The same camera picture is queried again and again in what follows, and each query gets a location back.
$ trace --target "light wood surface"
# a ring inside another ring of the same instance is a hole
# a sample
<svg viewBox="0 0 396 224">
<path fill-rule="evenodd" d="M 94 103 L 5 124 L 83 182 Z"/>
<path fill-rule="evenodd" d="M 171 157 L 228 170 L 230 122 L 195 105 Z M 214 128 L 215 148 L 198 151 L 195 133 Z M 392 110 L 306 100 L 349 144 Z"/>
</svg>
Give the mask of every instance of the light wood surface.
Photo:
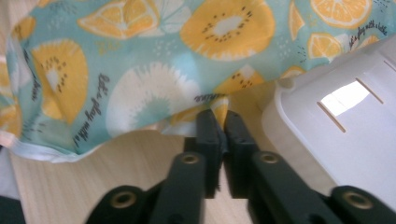
<svg viewBox="0 0 396 224">
<path fill-rule="evenodd" d="M 267 84 L 238 92 L 231 100 L 232 110 L 243 117 L 261 149 L 270 146 L 262 133 L 259 101 L 268 101 L 273 87 Z M 120 185 L 149 189 L 163 180 L 182 146 L 182 136 L 139 131 L 118 137 L 73 163 L 54 164 L 12 156 L 26 221 L 84 223 L 110 189 Z M 231 199 L 223 172 L 220 188 L 216 199 L 205 200 L 205 223 L 251 223 L 247 201 Z"/>
</svg>

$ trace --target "pinched fabric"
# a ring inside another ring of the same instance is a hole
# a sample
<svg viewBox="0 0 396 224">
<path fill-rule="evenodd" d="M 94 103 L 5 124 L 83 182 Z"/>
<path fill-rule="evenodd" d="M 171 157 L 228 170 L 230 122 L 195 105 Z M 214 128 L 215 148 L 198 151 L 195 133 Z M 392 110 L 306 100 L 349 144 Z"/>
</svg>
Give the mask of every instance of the pinched fabric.
<svg viewBox="0 0 396 224">
<path fill-rule="evenodd" d="M 161 122 L 194 135 L 227 95 L 395 33 L 394 0 L 41 0 L 0 65 L 0 145 L 76 161 Z"/>
</svg>

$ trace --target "white plastic container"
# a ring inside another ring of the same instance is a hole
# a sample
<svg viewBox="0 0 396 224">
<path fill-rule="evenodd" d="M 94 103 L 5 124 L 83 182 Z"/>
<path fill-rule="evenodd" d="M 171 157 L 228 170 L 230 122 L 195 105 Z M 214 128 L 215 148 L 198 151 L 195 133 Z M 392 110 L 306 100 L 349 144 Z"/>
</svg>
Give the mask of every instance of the white plastic container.
<svg viewBox="0 0 396 224">
<path fill-rule="evenodd" d="M 396 36 L 280 80 L 262 126 L 294 168 L 329 185 L 315 160 L 396 210 Z"/>
</svg>

